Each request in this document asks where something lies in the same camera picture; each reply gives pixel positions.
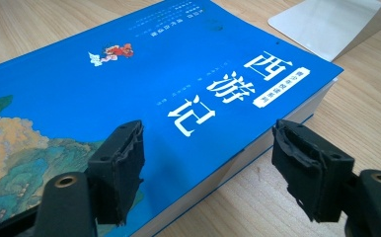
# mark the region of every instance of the wood grain surface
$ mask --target wood grain surface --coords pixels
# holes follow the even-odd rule
[[[155,2],[0,0],[0,63]],[[214,2],[290,41],[271,28],[267,19],[300,0]],[[344,73],[306,125],[354,157],[356,174],[369,168],[381,170],[381,31],[335,64]],[[345,216],[339,223],[309,221],[270,164],[270,154],[257,159],[158,236],[344,236]]]

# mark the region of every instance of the book cover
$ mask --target book cover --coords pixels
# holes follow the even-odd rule
[[[342,71],[207,0],[161,2],[2,63],[0,222],[141,119],[144,183],[109,233],[132,235]]]

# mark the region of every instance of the illustration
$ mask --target illustration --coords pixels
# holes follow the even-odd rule
[[[126,58],[131,57],[134,54],[132,50],[131,43],[126,43],[123,46],[119,46],[118,44],[112,45],[109,47],[105,47],[103,51],[103,56],[98,54],[92,54],[89,52],[90,62],[95,66],[101,66],[103,62],[115,61],[118,56],[124,56]]]

